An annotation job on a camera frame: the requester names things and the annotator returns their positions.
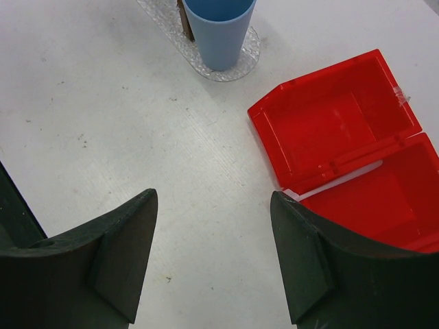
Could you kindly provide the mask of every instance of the box lid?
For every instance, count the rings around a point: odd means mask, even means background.
[[[300,194],[421,131],[379,50],[281,84],[248,114],[279,184]]]

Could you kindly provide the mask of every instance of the brown object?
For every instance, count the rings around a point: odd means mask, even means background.
[[[183,1],[177,0],[177,5],[178,5],[178,9],[180,9],[180,18],[181,18],[181,23],[183,25],[183,32],[186,34],[187,38],[190,41],[194,41],[195,38],[193,37],[192,29],[187,19],[186,10],[185,7],[183,6]]]

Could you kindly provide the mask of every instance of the white tabletop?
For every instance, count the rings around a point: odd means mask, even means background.
[[[246,110],[380,48],[439,147],[439,17],[418,0],[259,0],[249,75],[200,77],[135,0],[2,0],[0,160],[49,236],[154,187],[133,328],[291,328],[276,189]]]

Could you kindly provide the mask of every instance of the red plastic box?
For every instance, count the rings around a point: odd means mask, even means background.
[[[281,84],[248,114],[283,189],[383,161],[303,205],[376,241],[439,251],[439,158],[379,50]]]

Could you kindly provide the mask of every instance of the blue cup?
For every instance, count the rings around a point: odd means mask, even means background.
[[[256,0],[183,0],[203,63],[224,71],[238,61]]]

